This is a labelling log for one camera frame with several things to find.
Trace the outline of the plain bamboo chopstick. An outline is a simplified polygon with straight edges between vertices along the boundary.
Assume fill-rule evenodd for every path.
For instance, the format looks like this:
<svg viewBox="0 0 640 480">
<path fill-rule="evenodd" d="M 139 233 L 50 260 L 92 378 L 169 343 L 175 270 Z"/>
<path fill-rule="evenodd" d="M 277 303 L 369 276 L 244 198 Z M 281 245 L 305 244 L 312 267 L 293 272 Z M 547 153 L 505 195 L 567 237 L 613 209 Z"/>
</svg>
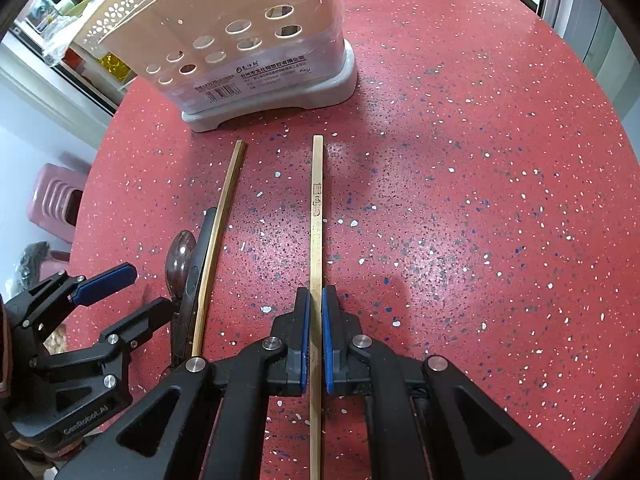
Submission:
<svg viewBox="0 0 640 480">
<path fill-rule="evenodd" d="M 208 309 L 215 281 L 218 257 L 222 247 L 224 226 L 226 225 L 228 215 L 230 214 L 232 198 L 236 185 L 238 184 L 245 151 L 246 143 L 243 140 L 237 140 L 226 172 L 226 177 L 224 178 L 224 185 L 220 191 L 217 213 L 212 232 L 209 234 L 200 290 L 198 291 L 198 303 L 196 304 L 198 306 L 198 310 L 196 310 L 191 350 L 192 358 L 199 358 L 203 355 Z"/>
</svg>

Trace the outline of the dark brown spoon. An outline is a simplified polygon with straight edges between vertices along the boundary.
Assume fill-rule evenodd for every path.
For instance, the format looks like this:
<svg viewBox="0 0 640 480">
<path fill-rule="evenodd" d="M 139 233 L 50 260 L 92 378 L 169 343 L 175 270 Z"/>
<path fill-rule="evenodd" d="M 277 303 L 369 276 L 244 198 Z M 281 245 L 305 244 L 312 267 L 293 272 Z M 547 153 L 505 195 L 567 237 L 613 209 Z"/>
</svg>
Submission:
<svg viewBox="0 0 640 480">
<path fill-rule="evenodd" d="M 182 230 L 168 249 L 165 281 L 171 301 L 176 306 L 170 321 L 170 368 L 178 367 L 191 357 L 198 314 L 198 292 L 216 214 L 216 207 L 206 209 L 198 237 L 189 230 Z"/>
</svg>

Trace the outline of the stamped bamboo chopstick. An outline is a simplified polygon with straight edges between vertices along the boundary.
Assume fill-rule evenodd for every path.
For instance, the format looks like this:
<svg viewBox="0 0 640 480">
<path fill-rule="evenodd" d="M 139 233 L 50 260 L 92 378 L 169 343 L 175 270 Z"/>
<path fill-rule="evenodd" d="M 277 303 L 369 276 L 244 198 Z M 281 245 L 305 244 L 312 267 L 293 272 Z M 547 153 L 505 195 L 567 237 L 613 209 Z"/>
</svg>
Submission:
<svg viewBox="0 0 640 480">
<path fill-rule="evenodd" d="M 310 349 L 309 349 L 309 478 L 321 479 L 322 467 L 322 214 L 323 214 L 323 136 L 312 142 L 310 189 Z"/>
</svg>

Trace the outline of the pink plastic stool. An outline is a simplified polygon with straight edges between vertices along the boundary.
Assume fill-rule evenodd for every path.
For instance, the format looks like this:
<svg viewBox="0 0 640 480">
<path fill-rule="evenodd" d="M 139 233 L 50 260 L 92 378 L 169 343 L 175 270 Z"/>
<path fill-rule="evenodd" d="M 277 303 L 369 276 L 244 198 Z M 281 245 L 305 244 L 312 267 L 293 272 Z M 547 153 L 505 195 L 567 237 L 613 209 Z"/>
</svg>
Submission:
<svg viewBox="0 0 640 480">
<path fill-rule="evenodd" d="M 28 220 L 72 244 L 86 182 L 87 177 L 78 171 L 44 164 L 27 206 Z"/>
</svg>

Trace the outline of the cream perforated storage rack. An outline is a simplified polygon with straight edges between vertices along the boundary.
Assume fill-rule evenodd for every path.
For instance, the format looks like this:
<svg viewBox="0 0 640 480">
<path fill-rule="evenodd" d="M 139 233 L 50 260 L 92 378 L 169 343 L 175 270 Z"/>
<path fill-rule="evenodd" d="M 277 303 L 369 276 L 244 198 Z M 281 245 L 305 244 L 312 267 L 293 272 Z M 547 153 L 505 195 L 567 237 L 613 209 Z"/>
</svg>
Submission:
<svg viewBox="0 0 640 480">
<path fill-rule="evenodd" d="M 51 54 L 62 58 L 72 49 L 85 63 L 96 62 L 101 70 L 121 87 L 136 76 L 104 44 L 104 37 L 125 18 L 151 0 L 84 0 L 80 10 L 64 16 L 64 25 L 54 36 L 56 46 Z"/>
</svg>

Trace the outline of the beige utensil holder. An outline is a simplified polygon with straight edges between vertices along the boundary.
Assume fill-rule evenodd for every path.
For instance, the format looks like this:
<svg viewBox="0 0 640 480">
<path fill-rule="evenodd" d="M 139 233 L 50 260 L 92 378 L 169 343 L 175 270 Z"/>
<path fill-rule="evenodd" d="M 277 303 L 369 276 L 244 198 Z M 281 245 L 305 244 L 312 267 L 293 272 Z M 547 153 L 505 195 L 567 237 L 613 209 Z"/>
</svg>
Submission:
<svg viewBox="0 0 640 480">
<path fill-rule="evenodd" d="M 196 132 L 355 92 L 341 0 L 151 0 L 103 39 Z"/>
</svg>

